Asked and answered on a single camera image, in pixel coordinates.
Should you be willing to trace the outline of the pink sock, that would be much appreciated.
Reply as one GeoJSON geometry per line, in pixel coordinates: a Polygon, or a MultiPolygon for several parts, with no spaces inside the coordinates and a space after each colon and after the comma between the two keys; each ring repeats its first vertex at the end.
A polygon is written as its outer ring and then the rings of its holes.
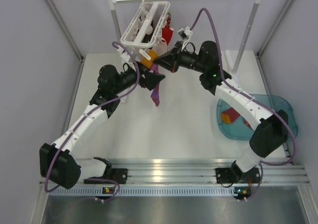
{"type": "Polygon", "coordinates": [[[168,52],[168,45],[165,39],[161,38],[157,45],[154,46],[153,50],[156,52],[158,56],[162,56],[163,54],[168,52]]]}

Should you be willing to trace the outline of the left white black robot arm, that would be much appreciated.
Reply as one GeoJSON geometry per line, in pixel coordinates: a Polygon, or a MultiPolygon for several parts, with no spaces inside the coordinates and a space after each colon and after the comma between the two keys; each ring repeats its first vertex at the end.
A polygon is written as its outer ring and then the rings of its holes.
{"type": "Polygon", "coordinates": [[[112,178],[112,164],[104,158],[79,160],[75,151],[86,145],[89,137],[106,122],[118,107],[121,98],[140,86],[153,90],[165,78],[137,63],[134,70],[127,63],[119,73],[114,65],[104,65],[99,70],[98,87],[85,111],[64,134],[52,144],[39,150],[40,174],[59,187],[71,189],[78,181],[85,184],[108,183],[112,178]]]}

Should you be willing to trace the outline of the white plastic clip hanger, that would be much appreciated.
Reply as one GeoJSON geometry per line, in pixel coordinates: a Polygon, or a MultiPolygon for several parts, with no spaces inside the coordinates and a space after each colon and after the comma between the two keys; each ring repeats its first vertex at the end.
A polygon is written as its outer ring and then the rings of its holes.
{"type": "Polygon", "coordinates": [[[170,2],[142,0],[136,14],[123,33],[120,42],[135,49],[140,55],[151,60],[148,50],[162,39],[162,29],[166,25],[170,2]]]}

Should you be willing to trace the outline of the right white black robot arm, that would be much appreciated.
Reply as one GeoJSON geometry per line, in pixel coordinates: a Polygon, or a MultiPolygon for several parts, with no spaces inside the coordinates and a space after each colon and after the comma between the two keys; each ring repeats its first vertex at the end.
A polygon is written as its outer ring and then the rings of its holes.
{"type": "Polygon", "coordinates": [[[220,184],[245,182],[252,175],[252,169],[287,141],[287,113],[271,111],[241,90],[231,75],[221,68],[215,42],[203,42],[199,52],[195,53],[186,50],[183,42],[178,41],[171,50],[155,58],[154,63],[172,73],[179,67],[199,72],[204,89],[229,104],[253,129],[248,148],[231,164],[227,177],[222,178],[220,184]]]}

